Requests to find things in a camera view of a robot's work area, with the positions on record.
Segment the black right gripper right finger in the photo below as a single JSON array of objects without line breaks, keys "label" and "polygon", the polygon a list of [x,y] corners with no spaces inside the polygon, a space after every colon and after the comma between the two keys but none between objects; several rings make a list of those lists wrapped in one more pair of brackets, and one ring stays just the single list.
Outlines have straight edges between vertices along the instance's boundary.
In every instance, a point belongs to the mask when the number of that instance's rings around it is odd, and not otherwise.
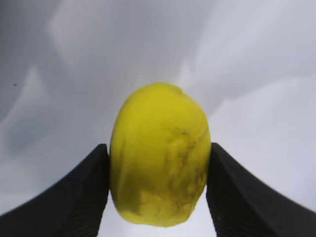
[{"label": "black right gripper right finger", "polygon": [[218,237],[314,237],[316,213],[275,191],[212,143],[206,200]]}]

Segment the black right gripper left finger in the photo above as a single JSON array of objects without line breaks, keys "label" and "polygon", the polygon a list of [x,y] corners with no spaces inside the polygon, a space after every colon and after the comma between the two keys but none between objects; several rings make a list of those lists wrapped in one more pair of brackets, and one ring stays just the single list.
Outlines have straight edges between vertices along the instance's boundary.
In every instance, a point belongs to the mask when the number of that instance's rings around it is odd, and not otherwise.
[{"label": "black right gripper left finger", "polygon": [[107,146],[98,145],[40,195],[1,215],[2,237],[96,237],[109,193]]}]

